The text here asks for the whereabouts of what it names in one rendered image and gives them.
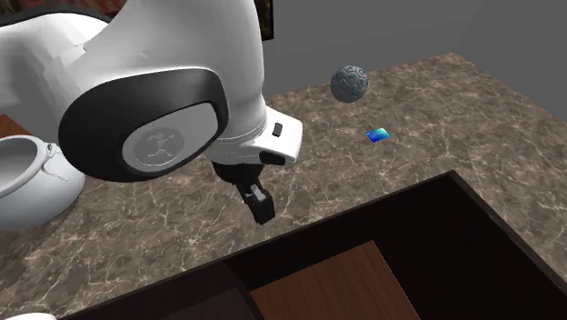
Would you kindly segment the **grey ball with blue marks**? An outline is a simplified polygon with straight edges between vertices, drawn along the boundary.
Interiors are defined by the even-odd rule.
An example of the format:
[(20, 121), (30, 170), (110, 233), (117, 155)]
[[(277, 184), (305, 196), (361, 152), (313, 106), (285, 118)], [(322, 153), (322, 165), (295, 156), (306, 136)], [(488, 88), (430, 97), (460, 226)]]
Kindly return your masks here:
[(361, 67), (345, 65), (334, 72), (330, 90), (336, 100), (350, 104), (361, 99), (368, 86), (367, 74)]

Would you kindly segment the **white round pot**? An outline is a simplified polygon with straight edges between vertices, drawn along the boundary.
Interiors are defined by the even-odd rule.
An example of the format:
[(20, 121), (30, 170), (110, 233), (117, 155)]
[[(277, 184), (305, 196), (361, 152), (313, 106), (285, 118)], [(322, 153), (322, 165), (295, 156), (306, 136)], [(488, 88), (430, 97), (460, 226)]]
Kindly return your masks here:
[(77, 199), (85, 175), (55, 143), (31, 135), (0, 138), (0, 231), (41, 225)]

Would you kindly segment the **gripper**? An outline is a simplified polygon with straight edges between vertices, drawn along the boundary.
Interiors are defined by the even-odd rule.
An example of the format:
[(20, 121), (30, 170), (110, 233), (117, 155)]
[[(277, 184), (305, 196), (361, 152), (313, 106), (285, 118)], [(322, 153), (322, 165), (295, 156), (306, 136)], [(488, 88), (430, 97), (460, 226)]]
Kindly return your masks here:
[(259, 179), (264, 165), (222, 165), (213, 162), (213, 167), (222, 180), (237, 187), (257, 224), (264, 225), (275, 218), (274, 200)]

